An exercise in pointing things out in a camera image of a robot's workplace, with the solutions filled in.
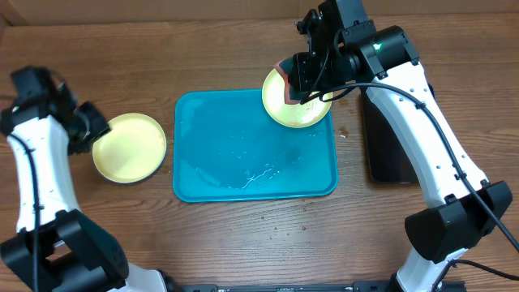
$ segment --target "black bracket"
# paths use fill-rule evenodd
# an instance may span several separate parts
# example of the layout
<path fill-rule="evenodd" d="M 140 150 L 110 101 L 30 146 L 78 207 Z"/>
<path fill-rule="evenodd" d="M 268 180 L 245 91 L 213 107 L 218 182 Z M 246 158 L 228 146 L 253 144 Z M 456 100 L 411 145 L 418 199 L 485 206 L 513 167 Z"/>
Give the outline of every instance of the black bracket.
<path fill-rule="evenodd" d="M 345 285 L 273 285 L 273 286 L 230 286 L 188 285 L 178 292 L 402 292 L 396 274 L 389 281 L 356 281 Z M 442 292 L 466 292 L 463 281 L 444 282 Z"/>
<path fill-rule="evenodd" d="M 0 245 L 3 262 L 31 289 L 33 233 L 23 229 Z M 39 235 L 40 291 L 104 292 L 126 284 L 129 268 L 121 246 L 80 211 L 58 212 L 54 221 L 40 227 Z M 47 260 L 60 241 L 71 252 Z"/>
<path fill-rule="evenodd" d="M 361 0 L 325 0 L 319 12 L 310 10 L 296 26 L 308 36 L 309 51 L 292 57 L 289 83 L 295 92 L 307 92 L 315 82 L 318 90 L 352 80 L 371 82 L 405 62 L 418 64 L 407 34 L 397 26 L 377 32 Z"/>
<path fill-rule="evenodd" d="M 25 67 L 11 74 L 18 96 L 11 107 L 2 110 L 0 132 L 9 135 L 14 128 L 33 118 L 55 118 L 69 138 L 68 154 L 90 152 L 92 145 L 110 131 L 108 123 L 90 102 L 77 106 L 65 81 L 54 82 L 55 72 L 44 67 Z"/>
<path fill-rule="evenodd" d="M 492 185 L 482 182 L 479 196 L 501 218 L 512 203 L 512 191 L 506 182 Z M 414 249 L 436 264 L 461 248 L 472 248 L 495 227 L 494 221 L 472 195 L 456 199 L 445 197 L 446 204 L 429 208 L 405 219 L 405 232 Z"/>

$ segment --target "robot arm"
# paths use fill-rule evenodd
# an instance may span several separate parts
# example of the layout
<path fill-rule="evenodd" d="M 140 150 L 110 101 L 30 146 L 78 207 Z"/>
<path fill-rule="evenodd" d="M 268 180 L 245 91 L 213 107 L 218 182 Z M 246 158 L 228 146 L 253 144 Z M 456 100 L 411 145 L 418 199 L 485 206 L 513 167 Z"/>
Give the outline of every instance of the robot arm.
<path fill-rule="evenodd" d="M 345 83 L 354 80 L 391 85 L 420 103 L 395 90 L 361 87 L 362 94 L 394 130 L 418 176 L 428 207 L 405 219 L 413 249 L 393 276 L 392 290 L 434 291 L 448 262 L 461 257 L 495 227 L 468 185 L 498 218 L 512 202 L 512 192 L 505 182 L 491 185 L 460 146 L 431 95 L 418 53 L 401 28 L 377 32 L 361 0 L 327 0 L 319 5 L 319 12 L 311 10 L 296 26 L 300 34 L 308 36 L 309 50 L 295 54 L 291 70 L 286 72 L 296 92 L 290 98 L 304 104 L 322 96 L 301 92 L 315 88 L 324 94 L 332 91 L 330 88 L 344 89 Z M 463 178 L 423 107 L 438 122 Z"/>
<path fill-rule="evenodd" d="M 68 155 L 89 152 L 109 131 L 101 113 L 90 103 L 77 107 L 66 84 L 56 86 L 45 68 L 26 67 L 12 79 L 19 96 L 2 111 L 0 128 L 15 153 L 20 213 L 16 237 L 0 244 L 6 266 L 34 289 L 31 267 L 36 258 L 43 291 L 172 291 L 170 278 L 128 263 L 117 240 L 79 211 Z M 33 169 L 22 143 L 31 150 L 36 171 L 41 215 L 37 229 Z M 32 242 L 39 242 L 39 254 L 29 247 Z M 71 252 L 47 260 L 61 244 Z"/>
<path fill-rule="evenodd" d="M 12 134 L 18 136 L 33 149 L 32 156 L 38 177 L 40 193 L 41 224 L 45 225 L 56 218 L 61 210 L 67 212 L 79 209 L 72 186 L 68 165 L 68 135 L 55 118 L 33 118 L 15 127 Z M 23 228 L 34 230 L 34 199 L 32 175 L 27 154 L 14 138 L 8 136 L 16 158 L 18 184 L 20 190 L 20 211 L 16 232 Z"/>
<path fill-rule="evenodd" d="M 65 83 L 56 86 L 50 71 L 27 67 L 12 74 L 19 96 L 2 111 L 2 133 L 16 158 L 20 189 L 17 231 L 34 229 L 31 167 L 16 135 L 31 150 L 38 177 L 41 225 L 79 205 L 72 186 L 68 155 L 87 152 L 93 142 L 109 131 L 101 113 L 90 103 L 76 106 Z"/>

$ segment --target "wood grain surface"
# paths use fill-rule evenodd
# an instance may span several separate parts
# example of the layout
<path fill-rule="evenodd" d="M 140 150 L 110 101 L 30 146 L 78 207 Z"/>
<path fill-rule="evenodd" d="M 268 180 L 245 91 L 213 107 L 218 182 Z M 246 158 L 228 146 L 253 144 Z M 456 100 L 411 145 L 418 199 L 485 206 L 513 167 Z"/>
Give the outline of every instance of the wood grain surface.
<path fill-rule="evenodd" d="M 303 18 L 324 0 L 0 0 L 13 25 Z M 519 12 L 517 0 L 363 0 L 368 15 Z"/>
<path fill-rule="evenodd" d="M 422 15 L 375 18 L 401 25 L 435 87 L 461 144 L 493 182 L 519 191 L 519 15 Z M 88 154 L 70 157 L 81 207 L 122 244 L 130 261 L 162 268 L 179 283 L 218 285 L 348 283 L 389 279 L 410 249 L 404 219 L 425 208 L 417 185 L 367 179 L 359 99 L 332 106 L 340 182 L 329 196 L 304 200 L 187 204 L 171 189 L 174 107 L 189 91 L 260 88 L 272 65 L 306 49 L 295 19 L 6 28 L 0 89 L 22 66 L 59 71 L 81 101 L 107 118 L 138 112 L 168 137 L 159 172 L 132 186 L 105 181 Z M 9 104 L 0 99 L 0 107 Z M 347 138 L 340 134 L 346 130 Z M 15 235 L 19 192 L 15 159 L 0 139 L 0 241 Z M 519 203 L 503 222 L 519 236 Z M 519 255 L 499 231 L 468 252 L 519 274 Z M 451 271 L 470 291 L 519 285 L 471 267 Z M 26 291 L 0 265 L 1 291 Z"/>

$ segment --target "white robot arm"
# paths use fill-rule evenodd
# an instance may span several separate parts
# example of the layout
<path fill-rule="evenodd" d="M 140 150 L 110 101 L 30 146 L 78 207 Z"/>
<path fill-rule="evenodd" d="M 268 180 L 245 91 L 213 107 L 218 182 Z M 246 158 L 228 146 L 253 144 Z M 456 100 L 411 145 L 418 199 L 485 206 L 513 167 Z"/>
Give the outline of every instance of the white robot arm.
<path fill-rule="evenodd" d="M 408 91 L 425 103 L 441 125 L 472 187 L 475 190 L 482 188 L 481 181 L 486 181 L 487 177 L 470 160 L 447 124 L 429 90 L 421 64 L 413 65 L 411 62 L 406 62 L 389 69 L 388 77 L 375 78 L 373 82 Z M 463 182 L 456 179 L 453 162 L 430 119 L 421 110 L 417 110 L 412 101 L 382 88 L 369 88 L 367 95 L 397 134 L 418 176 L 423 199 L 428 208 L 446 204 L 445 197 L 451 194 L 457 199 L 469 195 L 470 191 Z M 453 251 L 445 260 L 435 264 L 431 260 L 425 260 L 412 249 L 404 266 L 398 270 L 398 283 L 404 291 L 429 292 L 447 263 L 463 256 L 466 251 L 466 248 Z"/>
<path fill-rule="evenodd" d="M 12 78 L 19 96 L 0 126 L 15 153 L 20 213 L 17 236 L 0 245 L 6 265 L 35 291 L 172 291 L 171 278 L 128 263 L 117 240 L 79 210 L 68 155 L 90 151 L 109 131 L 101 113 L 90 103 L 76 107 L 66 84 L 56 87 L 45 68 L 26 67 Z M 71 253 L 47 260 L 61 244 Z"/>

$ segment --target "plate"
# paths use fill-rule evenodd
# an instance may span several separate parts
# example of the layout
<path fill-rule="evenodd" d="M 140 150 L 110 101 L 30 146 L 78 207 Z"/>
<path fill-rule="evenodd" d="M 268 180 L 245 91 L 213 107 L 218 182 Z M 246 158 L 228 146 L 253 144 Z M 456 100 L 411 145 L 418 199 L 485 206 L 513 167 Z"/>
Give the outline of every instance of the plate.
<path fill-rule="evenodd" d="M 268 115 L 283 126 L 309 127 L 324 118 L 332 106 L 331 102 L 322 102 L 317 98 L 304 105 L 287 105 L 284 91 L 285 81 L 276 69 L 272 69 L 263 83 L 263 105 Z M 324 95 L 324 99 L 331 97 L 331 93 Z"/>
<path fill-rule="evenodd" d="M 112 131 L 92 150 L 99 173 L 115 183 L 136 183 L 154 174 L 166 153 L 161 125 L 144 114 L 123 114 L 108 124 Z"/>

